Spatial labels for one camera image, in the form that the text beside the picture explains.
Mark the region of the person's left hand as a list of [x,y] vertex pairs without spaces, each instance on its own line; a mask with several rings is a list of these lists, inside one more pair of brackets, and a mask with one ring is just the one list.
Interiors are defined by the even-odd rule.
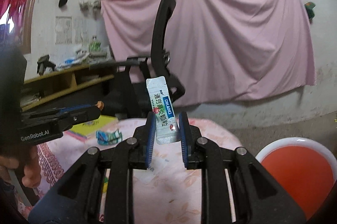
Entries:
[[39,166],[38,148],[36,146],[30,147],[30,150],[23,156],[25,159],[23,163],[13,156],[1,155],[1,179],[11,184],[11,178],[8,170],[14,170],[23,166],[22,183],[27,188],[36,188],[41,183],[41,167]]

